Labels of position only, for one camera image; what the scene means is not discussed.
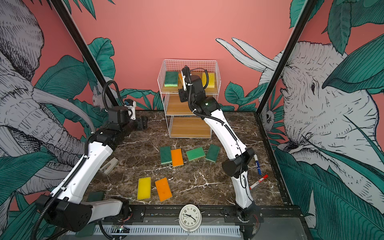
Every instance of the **blue marker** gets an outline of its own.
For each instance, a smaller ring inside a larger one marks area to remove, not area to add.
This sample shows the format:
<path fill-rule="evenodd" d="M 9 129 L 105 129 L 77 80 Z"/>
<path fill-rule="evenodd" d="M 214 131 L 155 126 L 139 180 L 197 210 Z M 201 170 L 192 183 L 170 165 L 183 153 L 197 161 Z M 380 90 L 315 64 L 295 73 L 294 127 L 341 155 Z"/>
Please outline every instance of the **blue marker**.
<path fill-rule="evenodd" d="M 262 170 L 260 169 L 259 160 L 257 159 L 257 155 L 255 154 L 253 157 L 255 158 L 255 161 L 256 161 L 257 172 L 259 173 L 259 175 L 261 175 Z"/>

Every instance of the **elephant eye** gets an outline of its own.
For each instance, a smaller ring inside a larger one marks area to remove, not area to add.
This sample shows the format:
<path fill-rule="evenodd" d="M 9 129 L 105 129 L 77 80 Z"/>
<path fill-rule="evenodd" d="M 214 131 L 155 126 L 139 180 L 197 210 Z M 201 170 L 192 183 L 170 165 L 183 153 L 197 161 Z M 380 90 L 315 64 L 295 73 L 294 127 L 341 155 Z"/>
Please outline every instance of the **elephant eye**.
<path fill-rule="evenodd" d="M 312 83 L 311 85 L 311 90 L 312 90 L 312 93 L 314 94 L 314 83 Z"/>

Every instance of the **marble table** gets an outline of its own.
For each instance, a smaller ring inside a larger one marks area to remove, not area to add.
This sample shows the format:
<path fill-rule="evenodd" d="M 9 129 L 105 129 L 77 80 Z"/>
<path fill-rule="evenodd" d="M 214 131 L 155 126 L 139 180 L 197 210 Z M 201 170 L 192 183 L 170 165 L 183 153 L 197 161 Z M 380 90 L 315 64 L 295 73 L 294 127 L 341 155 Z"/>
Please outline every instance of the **marble table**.
<path fill-rule="evenodd" d="M 116 157 L 118 165 L 109 175 L 98 172 L 90 183 L 84 200 L 89 192 L 104 191 L 105 198 L 129 199 L 132 204 L 201 204 L 229 205 L 235 202 L 235 191 L 232 181 L 221 168 L 227 160 L 225 150 L 214 132 L 210 139 L 170 138 L 164 112 L 138 111 L 137 116 L 148 117 L 148 129 L 134 131 L 108 158 Z M 253 113 L 225 113 L 232 129 L 239 139 L 255 150 L 263 174 L 268 178 L 251 190 L 257 205 L 283 205 L 277 182 L 264 148 L 261 134 Z M 203 158 L 189 162 L 186 151 L 203 147 L 207 152 L 209 145 L 221 147 L 216 163 Z M 181 148 L 184 165 L 172 167 L 172 164 L 161 165 L 159 147 L 171 146 Z M 248 170 L 249 185 L 261 176 L 250 162 Z M 137 183 L 142 177 L 151 177 L 151 198 L 137 200 Z M 160 202 L 155 181 L 166 177 L 172 191 L 172 197 Z"/>

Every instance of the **alarm clock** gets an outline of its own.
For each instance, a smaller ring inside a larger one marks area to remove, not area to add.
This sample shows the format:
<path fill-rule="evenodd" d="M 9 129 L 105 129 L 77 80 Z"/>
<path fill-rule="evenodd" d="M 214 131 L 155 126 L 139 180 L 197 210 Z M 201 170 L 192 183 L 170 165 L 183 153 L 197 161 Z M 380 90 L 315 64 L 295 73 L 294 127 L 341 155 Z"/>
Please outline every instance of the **alarm clock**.
<path fill-rule="evenodd" d="M 179 224 L 187 232 L 196 231 L 201 224 L 201 212 L 193 204 L 185 205 L 179 214 Z"/>

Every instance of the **green sponge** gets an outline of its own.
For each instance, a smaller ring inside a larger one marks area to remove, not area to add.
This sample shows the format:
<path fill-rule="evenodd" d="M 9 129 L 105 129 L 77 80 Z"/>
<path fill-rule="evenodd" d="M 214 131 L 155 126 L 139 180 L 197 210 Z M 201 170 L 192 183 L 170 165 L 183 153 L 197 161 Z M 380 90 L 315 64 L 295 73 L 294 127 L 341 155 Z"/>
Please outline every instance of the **green sponge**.
<path fill-rule="evenodd" d="M 161 160 L 161 164 L 167 164 L 172 162 L 170 146 L 160 147 L 160 160 Z"/>
<path fill-rule="evenodd" d="M 217 159 L 219 151 L 220 151 L 220 147 L 219 146 L 211 144 L 209 146 L 209 149 L 208 149 L 208 152 L 207 152 L 207 156 L 205 157 L 205 159 L 209 160 L 211 162 L 216 162 L 216 159 Z"/>
<path fill-rule="evenodd" d="M 205 152 L 202 147 L 187 151 L 187 157 L 189 161 L 196 160 L 201 157 L 205 157 Z"/>
<path fill-rule="evenodd" d="M 164 86 L 166 87 L 177 87 L 179 80 L 179 72 L 166 72 L 166 78 L 164 81 Z"/>

